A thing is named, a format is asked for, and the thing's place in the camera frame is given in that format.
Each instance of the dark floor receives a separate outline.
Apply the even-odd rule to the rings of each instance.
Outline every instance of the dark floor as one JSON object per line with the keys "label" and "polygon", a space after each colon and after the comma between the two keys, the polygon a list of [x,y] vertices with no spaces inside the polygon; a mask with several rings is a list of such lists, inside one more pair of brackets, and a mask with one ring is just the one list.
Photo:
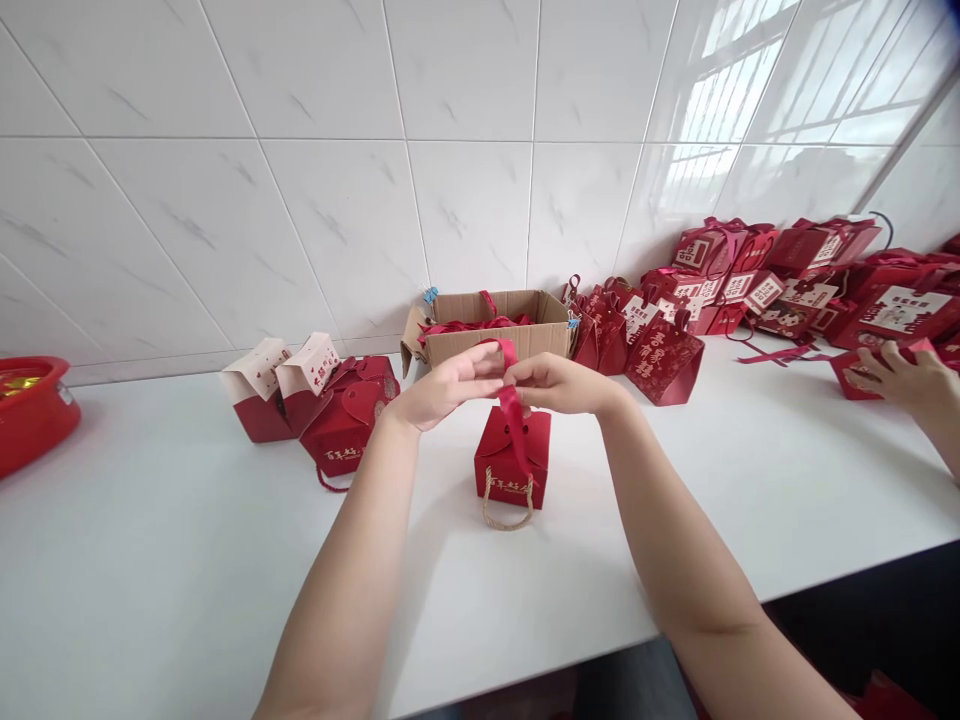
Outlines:
{"label": "dark floor", "polygon": [[883,671],[940,718],[960,718],[960,542],[768,603],[837,689]]}

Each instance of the white table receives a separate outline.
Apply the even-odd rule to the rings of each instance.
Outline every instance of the white table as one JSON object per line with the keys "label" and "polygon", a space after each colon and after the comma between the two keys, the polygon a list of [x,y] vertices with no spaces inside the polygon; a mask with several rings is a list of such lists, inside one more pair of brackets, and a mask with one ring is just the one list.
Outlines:
{"label": "white table", "polygon": [[[826,363],[744,354],[708,340],[690,404],[648,416],[761,599],[960,538],[905,417],[843,400]],[[77,433],[0,483],[0,717],[248,717],[343,497],[297,442],[252,445],[215,375],[75,394]],[[595,421],[554,417],[544,510],[499,533],[473,480],[489,406],[423,438],[378,717],[657,634]]]}

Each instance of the cardboard box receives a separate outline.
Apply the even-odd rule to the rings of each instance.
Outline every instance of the cardboard box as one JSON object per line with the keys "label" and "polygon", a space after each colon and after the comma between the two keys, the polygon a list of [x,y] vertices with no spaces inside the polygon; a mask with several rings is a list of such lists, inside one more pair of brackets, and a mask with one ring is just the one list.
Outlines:
{"label": "cardboard box", "polygon": [[[570,357],[576,331],[570,329],[567,308],[557,298],[543,290],[510,290],[490,295],[501,315],[512,319],[525,313],[536,324],[429,335],[426,344],[420,345],[419,338],[423,334],[420,326],[434,323],[415,304],[407,315],[407,326],[400,340],[403,377],[407,376],[413,358],[427,365],[437,365],[487,338],[511,340],[517,348],[519,360],[542,352]],[[433,312],[436,323],[441,325],[454,320],[493,320],[493,313],[480,293],[438,295],[433,301]]]}

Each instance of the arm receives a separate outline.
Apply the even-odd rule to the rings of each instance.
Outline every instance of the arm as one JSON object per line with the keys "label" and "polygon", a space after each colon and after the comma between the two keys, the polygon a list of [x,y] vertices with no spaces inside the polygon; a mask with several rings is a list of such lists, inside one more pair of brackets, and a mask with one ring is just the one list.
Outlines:
{"label": "arm", "polygon": [[960,483],[960,376],[929,350],[915,353],[916,365],[900,354],[896,343],[884,343],[880,353],[889,367],[861,348],[857,354],[873,377],[845,370],[847,380],[906,410],[940,453],[953,481]]}
{"label": "arm", "polygon": [[519,363],[504,379],[519,383],[524,405],[597,416],[654,618],[717,720],[857,717],[764,614],[626,390],[556,356]]}
{"label": "arm", "polygon": [[254,720],[365,718],[397,603],[420,434],[502,380],[496,345],[438,365],[383,411],[284,628]]}

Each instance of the red bowl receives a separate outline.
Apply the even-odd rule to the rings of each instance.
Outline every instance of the red bowl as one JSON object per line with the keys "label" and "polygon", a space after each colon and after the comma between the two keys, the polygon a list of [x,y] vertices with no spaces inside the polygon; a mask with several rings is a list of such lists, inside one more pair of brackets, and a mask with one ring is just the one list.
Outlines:
{"label": "red bowl", "polygon": [[0,479],[53,449],[80,423],[80,406],[60,382],[55,357],[0,360]]}

